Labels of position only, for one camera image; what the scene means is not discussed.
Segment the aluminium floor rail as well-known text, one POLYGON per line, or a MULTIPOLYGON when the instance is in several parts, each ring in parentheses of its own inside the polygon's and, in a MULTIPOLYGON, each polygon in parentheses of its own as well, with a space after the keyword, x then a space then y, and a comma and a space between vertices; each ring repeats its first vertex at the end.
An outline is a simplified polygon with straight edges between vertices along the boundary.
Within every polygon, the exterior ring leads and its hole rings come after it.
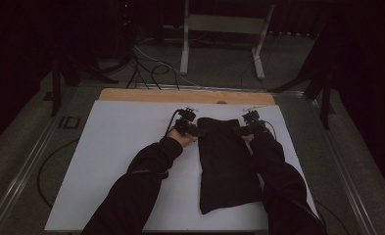
POLYGON ((54 117, 49 117, 43 131, 38 135, 38 139, 33 145, 31 151, 27 155, 21 168, 11 181, 7 191, 4 193, 0 200, 0 230, 5 224, 10 212, 15 206, 18 198, 20 197, 23 189, 25 188, 32 172, 36 168, 41 156, 43 155, 48 142, 50 141, 55 129, 57 128, 60 117, 69 105, 70 101, 74 97, 77 91, 76 87, 69 87, 65 89, 63 96, 60 98, 62 104, 54 117))
POLYGON ((316 100, 307 100, 307 104, 313 113, 315 123, 318 126, 321 135, 331 152, 333 164, 344 188, 348 201, 351 205, 352 211, 356 216, 357 222, 361 228, 362 235, 377 235, 373 223, 370 221, 368 212, 364 207, 361 196, 345 167, 342 159, 342 154, 334 141, 331 132, 324 127, 320 119, 320 106, 316 100))

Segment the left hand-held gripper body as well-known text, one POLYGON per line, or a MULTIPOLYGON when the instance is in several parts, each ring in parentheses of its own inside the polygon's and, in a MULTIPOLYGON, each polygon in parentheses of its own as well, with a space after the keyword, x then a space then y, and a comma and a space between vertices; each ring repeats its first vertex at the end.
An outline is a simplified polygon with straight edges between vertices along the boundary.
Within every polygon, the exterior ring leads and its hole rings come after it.
POLYGON ((196 117, 194 110, 191 108, 179 109, 177 110, 177 113, 180 115, 180 118, 175 122, 174 128, 182 136, 188 134, 194 137, 199 137, 200 129, 193 123, 193 120, 196 117))

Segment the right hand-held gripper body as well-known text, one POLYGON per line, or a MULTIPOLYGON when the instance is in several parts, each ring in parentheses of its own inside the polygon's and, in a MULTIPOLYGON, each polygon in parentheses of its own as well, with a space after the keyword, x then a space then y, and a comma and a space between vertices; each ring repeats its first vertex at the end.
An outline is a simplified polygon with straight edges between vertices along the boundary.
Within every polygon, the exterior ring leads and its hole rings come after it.
POLYGON ((245 121, 245 132, 256 134, 266 130, 265 121, 260 119, 260 115, 255 108, 247 109, 247 113, 242 116, 245 121))

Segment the white metal stand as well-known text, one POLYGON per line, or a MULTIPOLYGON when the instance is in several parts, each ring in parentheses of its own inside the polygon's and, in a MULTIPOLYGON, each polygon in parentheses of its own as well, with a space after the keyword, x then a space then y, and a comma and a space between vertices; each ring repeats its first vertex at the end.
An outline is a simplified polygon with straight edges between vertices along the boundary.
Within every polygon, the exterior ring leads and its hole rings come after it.
POLYGON ((241 34, 257 34, 258 44, 252 48, 252 59, 258 79, 265 77, 265 70, 261 59, 261 51, 267 35, 275 5, 270 4, 262 18, 243 18, 230 16, 210 16, 190 13, 190 0, 184 0, 183 18, 183 46, 180 58, 180 73, 188 74, 189 65, 189 32, 226 32, 241 34))

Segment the black shorts with blue print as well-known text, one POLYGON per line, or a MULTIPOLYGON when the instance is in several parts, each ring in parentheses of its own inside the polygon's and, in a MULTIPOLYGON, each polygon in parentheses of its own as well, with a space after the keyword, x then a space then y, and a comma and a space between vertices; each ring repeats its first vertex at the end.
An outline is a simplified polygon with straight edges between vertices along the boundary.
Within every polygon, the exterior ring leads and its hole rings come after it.
POLYGON ((201 117, 198 126, 206 131, 198 140, 201 213, 258 202, 260 181, 250 151, 238 134, 239 121, 201 117))

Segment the black floor stand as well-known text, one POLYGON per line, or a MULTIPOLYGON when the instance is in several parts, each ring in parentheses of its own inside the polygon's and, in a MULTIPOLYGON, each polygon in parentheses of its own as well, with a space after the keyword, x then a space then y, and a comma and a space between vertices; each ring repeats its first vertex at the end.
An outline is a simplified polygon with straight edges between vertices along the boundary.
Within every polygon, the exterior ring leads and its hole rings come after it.
POLYGON ((80 77, 77 75, 78 71, 84 71, 90 74, 92 77, 104 82, 117 84, 116 80, 110 79, 106 76, 106 73, 117 71, 123 67, 123 63, 118 63, 115 66, 111 66, 105 69, 96 69, 73 56, 56 57, 52 60, 52 112, 51 116, 54 117, 61 108, 62 105, 62 93, 61 93, 61 78, 65 79, 65 82, 69 86, 78 86, 80 83, 80 77))
POLYGON ((310 100, 314 100, 318 95, 321 95, 319 117, 323 126, 328 129, 331 80, 337 59, 337 49, 338 47, 334 45, 333 38, 324 32, 321 33, 315 40, 299 74, 294 79, 276 88, 268 89, 268 92, 281 93, 308 80, 310 83, 303 95, 310 100))

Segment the white table mat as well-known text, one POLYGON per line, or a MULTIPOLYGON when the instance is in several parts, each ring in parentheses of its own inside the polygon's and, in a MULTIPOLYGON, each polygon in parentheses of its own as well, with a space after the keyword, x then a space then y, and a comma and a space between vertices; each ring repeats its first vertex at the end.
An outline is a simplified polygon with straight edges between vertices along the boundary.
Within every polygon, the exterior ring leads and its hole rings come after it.
MULTIPOLYGON (((164 135, 173 112, 192 108, 199 118, 241 119, 255 108, 271 123, 282 144, 286 162, 301 170, 281 110, 275 105, 193 104, 190 102, 97 101, 74 151, 45 229, 78 232, 104 201, 112 185, 144 147, 164 135)), ((146 232, 254 232, 267 230, 267 214, 260 202, 218 209, 199 209, 201 165, 197 144, 188 145, 162 183, 146 232)))

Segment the person's left hand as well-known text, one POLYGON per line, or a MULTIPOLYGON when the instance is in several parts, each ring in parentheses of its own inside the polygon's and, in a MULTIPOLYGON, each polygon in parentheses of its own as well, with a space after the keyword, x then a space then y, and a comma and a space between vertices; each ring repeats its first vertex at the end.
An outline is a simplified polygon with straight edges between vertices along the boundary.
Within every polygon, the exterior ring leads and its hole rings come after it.
POLYGON ((181 135, 176 129, 172 129, 167 137, 170 137, 176 140, 182 147, 186 147, 188 144, 196 142, 198 140, 197 137, 191 135, 181 135))

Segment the dark equipment with red light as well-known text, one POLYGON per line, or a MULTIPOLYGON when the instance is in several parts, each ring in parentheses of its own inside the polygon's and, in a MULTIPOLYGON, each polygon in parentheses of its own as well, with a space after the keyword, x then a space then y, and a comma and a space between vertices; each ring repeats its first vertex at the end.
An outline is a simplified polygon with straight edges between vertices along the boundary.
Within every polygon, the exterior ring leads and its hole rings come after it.
POLYGON ((130 56, 137 31, 136 4, 134 0, 115 0, 118 27, 118 58, 130 56))

